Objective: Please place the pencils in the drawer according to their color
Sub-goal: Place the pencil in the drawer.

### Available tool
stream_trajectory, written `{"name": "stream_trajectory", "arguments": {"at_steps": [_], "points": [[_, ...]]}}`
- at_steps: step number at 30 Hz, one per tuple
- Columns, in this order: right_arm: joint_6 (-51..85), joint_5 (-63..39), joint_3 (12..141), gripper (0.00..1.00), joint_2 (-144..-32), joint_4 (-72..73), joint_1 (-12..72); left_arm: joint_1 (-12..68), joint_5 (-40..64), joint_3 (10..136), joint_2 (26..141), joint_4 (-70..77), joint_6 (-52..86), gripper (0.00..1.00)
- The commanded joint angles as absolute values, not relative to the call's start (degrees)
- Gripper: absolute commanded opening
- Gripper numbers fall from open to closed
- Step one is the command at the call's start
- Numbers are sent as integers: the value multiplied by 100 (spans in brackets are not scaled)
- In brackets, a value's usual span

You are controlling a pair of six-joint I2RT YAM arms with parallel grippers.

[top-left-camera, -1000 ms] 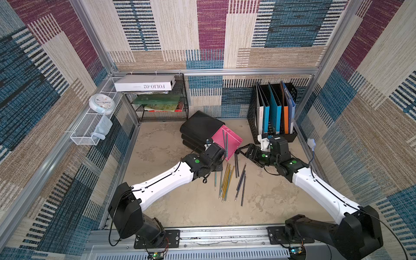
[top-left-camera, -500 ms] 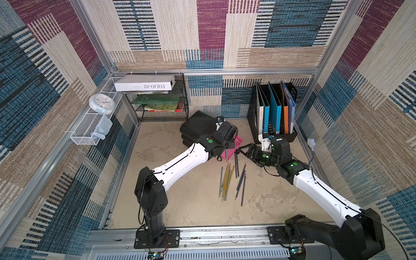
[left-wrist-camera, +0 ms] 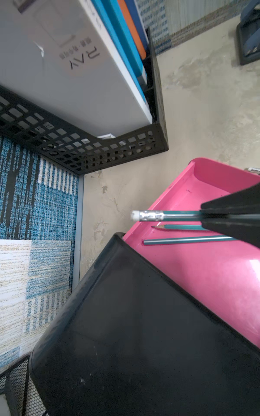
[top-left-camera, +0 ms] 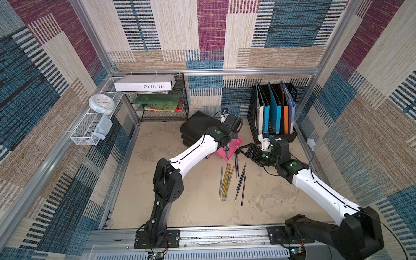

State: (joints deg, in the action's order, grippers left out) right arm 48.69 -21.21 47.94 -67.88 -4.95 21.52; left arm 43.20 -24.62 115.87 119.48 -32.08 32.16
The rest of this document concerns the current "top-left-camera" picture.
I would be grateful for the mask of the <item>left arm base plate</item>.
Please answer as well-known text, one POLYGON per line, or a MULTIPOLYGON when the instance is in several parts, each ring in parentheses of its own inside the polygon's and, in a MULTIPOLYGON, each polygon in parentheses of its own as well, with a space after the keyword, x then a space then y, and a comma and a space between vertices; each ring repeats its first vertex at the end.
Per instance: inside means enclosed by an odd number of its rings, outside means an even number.
POLYGON ((150 235, 144 230, 137 230, 135 234, 134 249, 171 249, 178 248, 180 243, 180 230, 164 230, 160 234, 150 235))

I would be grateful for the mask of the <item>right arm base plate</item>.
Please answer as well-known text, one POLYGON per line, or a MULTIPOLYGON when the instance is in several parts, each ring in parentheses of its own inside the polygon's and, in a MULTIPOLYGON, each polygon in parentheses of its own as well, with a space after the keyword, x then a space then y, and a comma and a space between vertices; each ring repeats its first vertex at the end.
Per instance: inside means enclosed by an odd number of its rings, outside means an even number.
POLYGON ((304 238, 298 235, 292 228, 286 226, 269 226, 266 228, 270 244, 313 244, 311 238, 304 238))

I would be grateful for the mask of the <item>black pink drawer unit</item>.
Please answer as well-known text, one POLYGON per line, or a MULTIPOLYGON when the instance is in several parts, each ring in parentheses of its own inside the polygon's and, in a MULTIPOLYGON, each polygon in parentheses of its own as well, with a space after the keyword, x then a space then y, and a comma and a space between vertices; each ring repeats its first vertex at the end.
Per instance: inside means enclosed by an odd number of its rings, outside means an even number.
POLYGON ((213 118, 201 111, 196 112, 180 127, 183 144, 191 147, 210 127, 219 127, 221 120, 213 118))

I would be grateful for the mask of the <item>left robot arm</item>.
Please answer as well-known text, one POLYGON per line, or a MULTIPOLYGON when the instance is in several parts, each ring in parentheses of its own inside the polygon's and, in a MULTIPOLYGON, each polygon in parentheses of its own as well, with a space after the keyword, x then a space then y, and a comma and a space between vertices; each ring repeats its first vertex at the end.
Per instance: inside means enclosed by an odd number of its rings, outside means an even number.
POLYGON ((229 114, 218 126, 206 128, 198 141, 183 153, 157 162, 153 185, 154 205, 150 219, 143 225, 143 235, 136 234, 136 240, 146 239, 149 247, 161 248, 168 238, 167 219, 172 203, 184 191, 183 179, 186 174, 205 157, 227 147, 238 136, 243 120, 229 114))

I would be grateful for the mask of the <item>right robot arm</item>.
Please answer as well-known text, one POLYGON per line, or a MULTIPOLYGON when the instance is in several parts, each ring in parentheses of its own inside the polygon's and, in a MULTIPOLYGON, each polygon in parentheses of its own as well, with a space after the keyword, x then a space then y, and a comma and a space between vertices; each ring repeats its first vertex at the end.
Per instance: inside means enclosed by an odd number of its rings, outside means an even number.
POLYGON ((312 168, 292 157, 285 139, 272 138, 267 151, 256 144, 240 147, 240 153, 260 167, 273 167, 277 177, 306 193, 333 219, 319 222, 298 214, 285 221, 277 237, 287 242, 312 239, 335 248, 346 260, 364 260, 384 248, 378 213, 343 197, 316 176, 312 168))

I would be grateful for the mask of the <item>pink top drawer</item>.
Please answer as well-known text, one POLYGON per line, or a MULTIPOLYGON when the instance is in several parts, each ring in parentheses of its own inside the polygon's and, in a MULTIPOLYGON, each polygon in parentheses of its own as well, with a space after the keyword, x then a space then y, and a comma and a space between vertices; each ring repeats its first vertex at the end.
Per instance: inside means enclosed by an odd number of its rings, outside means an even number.
POLYGON ((222 157, 223 159, 225 159, 226 161, 229 161, 231 159, 231 157, 234 155, 234 153, 239 149, 241 143, 243 142, 243 139, 241 137, 238 137, 237 139, 233 139, 231 141, 231 143, 228 145, 229 146, 229 151, 228 151, 228 160, 226 160, 225 158, 225 152, 222 148, 219 148, 216 153, 222 157))

